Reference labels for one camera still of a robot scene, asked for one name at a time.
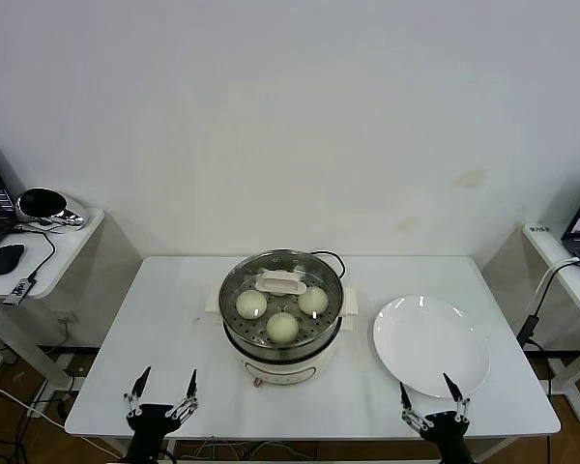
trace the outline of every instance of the white table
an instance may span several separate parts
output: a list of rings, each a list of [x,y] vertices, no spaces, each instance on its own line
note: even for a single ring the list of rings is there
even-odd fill
[[[172,439],[417,439],[401,420],[398,383],[378,361],[371,341],[378,311],[409,294],[455,304],[487,335],[491,372],[472,396],[467,435],[504,441],[478,458],[517,437],[559,431],[537,377],[470,258],[345,257],[344,282],[358,293],[355,329],[340,333],[337,353],[319,376],[291,387],[260,389],[241,368],[222,327],[204,312],[211,292],[242,259],[147,258],[75,401],[67,431],[104,439],[130,437],[122,396],[150,365],[142,402],[176,403],[191,371],[198,371],[200,408],[169,435]],[[452,400],[411,395],[426,414],[453,406]]]
[[[548,266],[570,258],[571,253],[561,243],[566,224],[531,223],[524,226],[524,235],[535,247]],[[580,308],[580,267],[569,266],[559,271],[557,279],[562,284],[573,302]],[[548,360],[555,374],[552,379],[552,394],[562,394],[567,398],[571,410],[580,421],[580,391],[576,382],[580,380],[580,357],[565,367],[558,359]],[[547,381],[542,385],[547,391]]]
[[[39,270],[36,277],[37,283],[26,298],[40,299],[49,295],[93,232],[97,230],[103,220],[103,210],[89,208],[88,212],[89,220],[81,229],[65,234],[47,233],[56,246],[56,252]],[[47,379],[49,385],[43,386],[41,389],[43,395],[36,399],[49,399],[54,391],[67,390],[71,385],[72,378],[63,369],[69,365],[73,355],[62,355],[58,362],[46,356],[25,328],[20,327],[16,322],[19,309],[2,305],[2,300],[11,293],[22,278],[28,277],[47,257],[51,252],[51,246],[43,235],[16,234],[7,236],[0,243],[0,247],[13,244],[24,244],[26,249],[17,267],[9,274],[0,275],[0,339]],[[82,379],[76,380],[73,388],[77,390],[82,382]],[[41,403],[37,409],[44,409],[46,404]]]

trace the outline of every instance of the table leg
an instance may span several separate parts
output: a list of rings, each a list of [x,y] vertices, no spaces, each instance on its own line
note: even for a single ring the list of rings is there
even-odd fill
[[[550,359],[548,363],[550,370],[555,374],[552,379],[552,394],[564,395],[573,414],[580,421],[580,391],[576,387],[576,382],[580,380],[580,356],[567,367],[557,359]],[[542,380],[541,386],[548,392],[547,380]]]
[[[508,447],[509,445],[511,445],[518,438],[519,437],[507,437],[507,438],[502,439],[497,444],[493,445],[492,447],[490,447],[487,450],[485,450],[484,452],[482,452],[479,456],[473,456],[475,458],[475,462],[483,462],[483,461],[489,459],[490,457],[492,457],[497,452],[502,451],[506,447]]]
[[[0,305],[0,339],[40,372],[51,384],[61,390],[68,390],[71,376],[67,375],[39,349],[34,340],[5,314],[6,310]]]

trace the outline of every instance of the power cord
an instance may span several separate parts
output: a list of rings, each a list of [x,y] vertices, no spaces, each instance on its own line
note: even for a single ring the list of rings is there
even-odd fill
[[[61,428],[61,429],[65,430],[65,426],[64,426],[64,425],[62,425],[62,424],[60,424],[60,423],[56,422],[55,420],[53,420],[53,419],[49,418],[48,416],[46,416],[45,414],[43,414],[43,413],[41,413],[41,412],[39,412],[39,411],[35,410],[34,408],[32,408],[32,407],[30,407],[30,406],[26,405],[26,404],[25,404],[25,403],[23,403],[22,401],[18,400],[18,399],[17,399],[17,398],[15,398],[14,396],[12,396],[10,393],[8,393],[8,392],[6,392],[6,391],[4,391],[4,390],[2,390],[2,389],[0,389],[0,393],[1,393],[1,394],[3,394],[3,395],[5,395],[5,396],[7,396],[7,397],[8,397],[10,400],[14,401],[14,402],[15,402],[15,403],[17,403],[19,406],[21,406],[21,407],[25,408],[26,410],[28,410],[28,411],[30,411],[30,412],[32,412],[32,413],[34,413],[34,414],[38,414],[39,416],[41,416],[42,418],[44,418],[44,419],[45,419],[46,421],[48,421],[49,423],[51,423],[51,424],[53,424],[53,425],[55,425],[55,426],[57,426],[57,427],[59,427],[59,428]],[[93,446],[93,447],[95,447],[96,449],[98,449],[98,450],[101,450],[101,451],[103,451],[103,452],[106,452],[107,454],[111,455],[112,457],[115,457],[116,459],[120,459],[120,458],[121,458],[121,457],[120,457],[118,454],[115,454],[114,452],[112,452],[112,451],[110,451],[110,450],[108,450],[108,449],[105,449],[105,448],[103,448],[103,447],[100,447],[99,445],[97,445],[97,444],[96,444],[96,443],[94,443],[94,442],[91,442],[90,440],[88,440],[88,439],[87,439],[87,438],[85,438],[85,437],[79,437],[79,438],[80,438],[81,440],[83,440],[84,442],[86,442],[86,443],[88,443],[88,444],[92,445],[92,446]]]
[[[34,278],[37,276],[37,272],[39,271],[39,269],[47,262],[51,259],[51,257],[56,254],[56,245],[49,240],[49,237],[47,237],[47,234],[44,233],[41,230],[28,230],[28,229],[24,229],[22,227],[16,227],[15,229],[13,229],[11,231],[12,234],[39,234],[39,235],[43,235],[43,237],[45,238],[45,240],[49,243],[49,245],[51,246],[51,252],[47,255],[47,257],[41,262],[41,264],[39,266],[37,266],[37,268],[28,276],[28,280],[32,281],[34,280]]]
[[[541,347],[541,345],[539,345],[534,340],[529,338],[527,342],[538,348],[541,354],[543,355],[543,358],[545,359],[545,367],[548,375],[548,401],[550,401],[550,404],[554,408],[554,405],[552,404],[552,371],[550,370],[550,362],[548,361],[548,355],[545,352],[545,350]],[[546,451],[548,456],[546,462],[547,464],[550,464],[551,460],[550,435],[547,435],[545,438],[546,438]]]
[[[539,317],[538,317],[539,310],[541,309],[541,305],[543,305],[543,302],[545,301],[545,297],[548,294],[548,290],[550,289],[550,284],[554,280],[554,277],[559,273],[559,271],[561,269],[567,268],[569,266],[580,266],[580,258],[570,258],[570,259],[560,261],[559,263],[548,268],[548,270],[545,272],[545,274],[541,278],[541,281],[539,282],[539,285],[537,286],[537,289],[535,291],[535,294],[533,295],[533,298],[531,299],[531,301],[527,305],[527,312],[529,311],[533,302],[537,299],[537,295],[539,294],[539,291],[541,289],[541,286],[543,285],[543,282],[545,281],[545,279],[548,276],[550,276],[548,278],[548,283],[546,284],[545,288],[543,289],[541,299],[539,300],[539,303],[537,305],[535,312],[533,314],[529,314],[527,316],[526,321],[524,321],[524,325],[522,326],[522,329],[520,329],[520,332],[518,333],[518,335],[516,337],[518,340],[518,343],[520,344],[520,346],[522,348],[524,348],[524,345],[529,343],[529,339],[533,336],[533,332],[535,330],[535,327],[539,323]]]
[[[341,265],[341,274],[339,275],[339,278],[344,277],[344,275],[346,274],[346,265],[344,264],[343,260],[339,257],[337,253],[333,253],[332,251],[328,251],[325,249],[319,249],[317,251],[312,251],[310,254],[328,254],[329,256],[332,256]]]
[[[65,337],[63,338],[63,340],[60,343],[58,343],[57,345],[53,346],[48,351],[46,351],[45,352],[46,355],[53,353],[56,349],[60,348],[62,345],[67,343],[69,341],[69,338],[71,338],[71,335],[69,334],[69,321],[66,320],[66,318],[60,319],[60,324],[65,326]]]

